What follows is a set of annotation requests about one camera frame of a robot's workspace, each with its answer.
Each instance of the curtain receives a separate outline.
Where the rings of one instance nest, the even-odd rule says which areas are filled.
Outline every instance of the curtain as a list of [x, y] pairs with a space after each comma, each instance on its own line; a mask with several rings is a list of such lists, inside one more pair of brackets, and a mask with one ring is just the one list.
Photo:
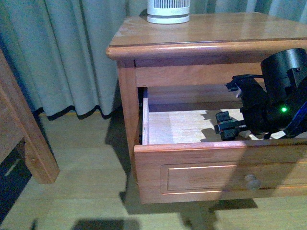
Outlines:
[[[146, 8], [146, 0], [130, 0], [128, 13], [139, 15]], [[190, 0], [190, 12], [261, 12], [307, 23], [307, 0]]]
[[83, 115], [120, 106], [106, 47], [126, 17], [125, 0], [2, 0], [1, 48], [32, 110], [68, 106]]

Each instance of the white air purifier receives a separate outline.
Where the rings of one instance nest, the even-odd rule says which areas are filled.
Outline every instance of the white air purifier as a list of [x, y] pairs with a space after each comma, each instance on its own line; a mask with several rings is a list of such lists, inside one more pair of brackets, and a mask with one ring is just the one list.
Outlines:
[[147, 21], [157, 24], [185, 23], [190, 19], [190, 0], [148, 0]]

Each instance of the nightstand top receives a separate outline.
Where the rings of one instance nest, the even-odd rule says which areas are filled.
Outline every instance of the nightstand top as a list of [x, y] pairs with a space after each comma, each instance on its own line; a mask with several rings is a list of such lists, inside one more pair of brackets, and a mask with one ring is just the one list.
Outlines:
[[257, 12], [216, 13], [194, 14], [182, 24], [153, 24], [146, 17], [128, 17], [106, 53], [112, 59], [127, 59], [241, 49], [274, 53], [294, 47], [307, 48], [307, 25]]
[[181, 24], [153, 24], [128, 17], [110, 46], [307, 39], [307, 25], [262, 13], [194, 14]]

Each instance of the wooden knob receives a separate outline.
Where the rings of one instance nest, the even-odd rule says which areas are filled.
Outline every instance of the wooden knob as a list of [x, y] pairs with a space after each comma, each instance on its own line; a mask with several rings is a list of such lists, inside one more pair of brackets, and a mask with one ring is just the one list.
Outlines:
[[256, 178], [255, 175], [253, 174], [249, 174], [244, 178], [245, 182], [246, 182], [246, 188], [248, 190], [258, 190], [261, 188], [261, 181], [259, 179]]

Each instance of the wooden floor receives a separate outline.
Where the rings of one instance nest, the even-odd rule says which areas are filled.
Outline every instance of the wooden floor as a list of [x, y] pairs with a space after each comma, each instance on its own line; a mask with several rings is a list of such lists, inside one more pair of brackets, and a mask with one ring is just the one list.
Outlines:
[[307, 196], [141, 205], [122, 112], [41, 117], [61, 172], [32, 178], [1, 230], [306, 230]]

